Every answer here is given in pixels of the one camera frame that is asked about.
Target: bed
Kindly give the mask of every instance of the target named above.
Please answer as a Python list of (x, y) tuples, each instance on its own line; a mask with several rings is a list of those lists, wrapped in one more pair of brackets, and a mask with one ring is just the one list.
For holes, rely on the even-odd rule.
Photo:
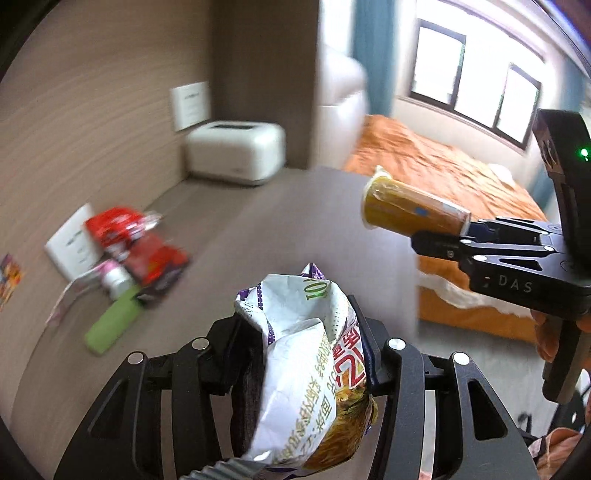
[[(377, 165), (397, 180), (469, 209), (473, 219), (545, 220), (531, 196), (503, 167), (417, 135), (396, 119), (368, 115), (357, 147), (342, 169), (371, 176)], [(455, 262), (419, 257), (419, 269), (421, 319), (535, 340), (527, 309), (469, 291), (468, 277)]]

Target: green object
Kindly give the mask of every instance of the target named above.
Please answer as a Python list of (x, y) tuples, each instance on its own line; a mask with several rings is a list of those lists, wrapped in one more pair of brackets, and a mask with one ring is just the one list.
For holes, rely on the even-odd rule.
[(93, 353), (105, 353), (141, 313), (142, 305), (135, 298), (138, 292), (138, 286), (131, 287), (88, 330), (84, 340)]

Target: window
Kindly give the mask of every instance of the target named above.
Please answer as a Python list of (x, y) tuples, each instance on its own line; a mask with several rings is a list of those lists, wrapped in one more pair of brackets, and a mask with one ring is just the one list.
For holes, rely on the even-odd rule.
[(417, 1), (410, 96), (472, 120), (525, 149), (544, 62), (505, 31), (440, 0)]

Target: desk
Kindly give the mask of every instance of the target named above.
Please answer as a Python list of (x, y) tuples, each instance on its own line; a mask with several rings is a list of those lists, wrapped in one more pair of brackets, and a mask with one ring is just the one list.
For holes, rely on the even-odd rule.
[[(355, 294), (367, 316), (413, 341), (415, 255), (407, 238), (365, 229), (360, 209), (366, 182), (366, 177), (329, 168), (286, 169), (261, 187), (188, 180), (159, 198), (153, 209), (164, 214), (165, 234), (193, 262), (163, 303), (143, 312), (102, 357), (83, 343), (109, 305), (102, 292), (80, 299), (60, 327), (45, 331), (12, 414), (12, 434), (31, 463), (53, 477), (76, 427), (128, 353), (163, 355), (205, 335), (215, 320), (232, 314), (239, 290), (268, 273), (299, 274), (315, 262), (345, 293)], [(216, 423), (218, 417), (228, 420), (223, 402), (214, 405), (220, 413)], [(377, 433), (373, 429), (362, 444), (366, 452), (321, 475), (335, 478), (346, 470), (348, 478), (366, 477)], [(227, 431), (220, 432), (223, 453), (229, 455), (227, 437)], [(171, 459), (164, 461), (169, 472)]]

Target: teal curtain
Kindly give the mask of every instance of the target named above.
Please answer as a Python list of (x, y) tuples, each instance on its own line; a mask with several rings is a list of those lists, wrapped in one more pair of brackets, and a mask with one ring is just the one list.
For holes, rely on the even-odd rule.
[(394, 93), (395, 0), (357, 0), (353, 58), (368, 75), (369, 113), (390, 116)]
[[(585, 76), (570, 58), (566, 58), (561, 85), (563, 88), (558, 109), (578, 112), (585, 94)], [(530, 188), (531, 196), (544, 210), (552, 197), (553, 191), (554, 184), (548, 177), (545, 167), (541, 165)]]

